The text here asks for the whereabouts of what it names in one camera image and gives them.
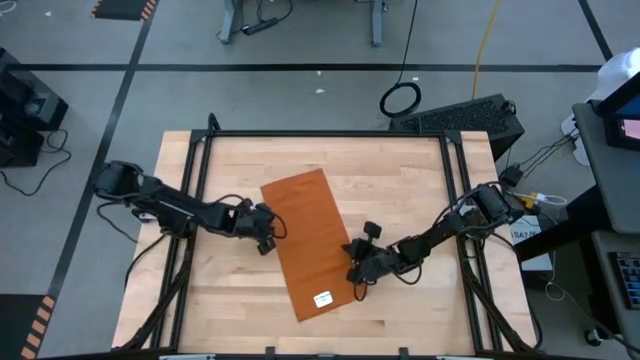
sticker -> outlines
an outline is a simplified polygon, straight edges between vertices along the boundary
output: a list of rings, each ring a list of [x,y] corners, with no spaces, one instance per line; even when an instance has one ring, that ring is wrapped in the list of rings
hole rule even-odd
[[[316,306],[319,308],[327,306],[333,302],[333,298],[331,297],[331,293],[325,291],[313,297],[313,301],[316,302]]]

gray floor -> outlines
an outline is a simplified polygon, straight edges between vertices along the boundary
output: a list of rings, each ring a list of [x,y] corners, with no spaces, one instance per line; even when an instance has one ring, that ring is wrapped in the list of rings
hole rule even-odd
[[[614,53],[640,45],[634,0],[590,0]],[[20,0],[0,18],[0,46],[22,63],[127,64],[141,28],[138,22],[91,19],[95,0]],[[286,10],[268,3],[269,11]],[[140,59],[143,64],[399,63],[409,0],[390,0],[384,44],[369,46],[368,5],[344,0],[294,0],[280,25],[252,37],[237,35],[230,46],[214,38],[222,1],[161,0]],[[473,64],[493,1],[420,1],[410,63]],[[247,22],[255,5],[248,2]],[[490,64],[600,65],[603,55],[577,0],[503,2],[487,45]],[[122,72],[51,71],[37,75],[70,104],[63,128],[74,157],[56,170],[38,195],[23,198],[0,185],[0,293],[47,292],[98,143],[111,115]],[[408,72],[423,89],[421,109],[470,98],[471,72]],[[397,72],[138,72],[122,109],[108,159],[140,164],[152,172],[165,130],[204,127],[215,112],[226,129],[385,129],[379,97]],[[526,134],[511,162],[558,139],[570,107],[588,96],[595,73],[494,72],[480,75],[479,95],[503,93],[518,106]],[[403,103],[401,96],[392,100]],[[545,162],[519,189],[572,199],[593,184],[569,145]],[[35,168],[7,171],[24,188],[35,186],[57,155],[43,154]],[[504,166],[505,159],[498,162]],[[108,350],[133,245],[95,215],[93,201],[80,234],[41,356]],[[124,209],[109,215],[130,233],[138,225]],[[560,280],[575,285],[581,271],[575,251],[559,256]],[[530,299],[545,331],[543,349],[552,354],[624,358],[614,343],[598,349],[582,341],[590,325],[568,302],[553,303],[536,290]]]

keyboard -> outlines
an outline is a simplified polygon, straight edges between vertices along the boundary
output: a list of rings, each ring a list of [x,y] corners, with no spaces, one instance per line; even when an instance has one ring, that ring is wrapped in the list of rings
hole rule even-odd
[[[640,310],[640,253],[613,252],[609,255],[627,308]]]
[[[507,131],[506,115],[510,114],[498,108],[494,101],[479,100],[463,106],[418,113],[400,121],[400,126],[405,131],[416,131],[420,123],[423,131],[486,131],[489,135]]]

yellow cable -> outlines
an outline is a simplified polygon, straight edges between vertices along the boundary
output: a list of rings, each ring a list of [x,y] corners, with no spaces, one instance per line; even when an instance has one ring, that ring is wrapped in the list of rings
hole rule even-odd
[[[476,59],[476,69],[473,72],[473,92],[471,93],[471,99],[476,98],[476,90],[478,88],[478,73],[480,71],[480,59],[482,59],[482,53],[484,52],[484,46],[487,44],[487,39],[489,38],[489,34],[491,34],[491,28],[493,27],[493,20],[496,18],[496,14],[498,13],[498,8],[500,7],[500,1],[496,0],[496,5],[493,7],[493,12],[491,13],[491,18],[489,18],[489,24],[487,25],[487,31],[484,33],[484,38],[482,39],[482,44],[480,44],[480,50],[478,51],[478,58]]]

wooden table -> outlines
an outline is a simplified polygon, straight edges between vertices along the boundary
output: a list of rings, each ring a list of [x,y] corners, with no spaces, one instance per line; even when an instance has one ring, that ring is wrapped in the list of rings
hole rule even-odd
[[[486,134],[462,135],[472,186],[496,180]],[[155,176],[176,188],[188,139],[189,132],[166,132],[156,165]],[[450,149],[460,195],[455,151]],[[324,169],[350,237],[363,236],[362,226],[371,220],[383,228],[377,243],[386,245],[423,232],[448,205],[439,142],[430,138],[215,138],[204,200],[237,193],[259,202],[261,185],[318,167]],[[506,226],[498,233],[511,239]],[[155,224],[143,225],[137,252],[157,237]],[[125,343],[156,305],[167,248],[165,241],[133,270],[114,346]],[[533,345],[515,255],[492,240],[485,253],[496,305]],[[370,288],[364,302],[298,323],[275,251],[263,257],[253,240],[199,231],[179,350],[264,353],[265,347],[275,346],[282,354],[393,355],[407,347],[412,355],[473,354],[458,262],[455,240],[448,240],[428,257],[417,285],[387,276]],[[479,302],[478,309],[490,349]],[[163,344],[168,344],[172,318],[170,309]]]

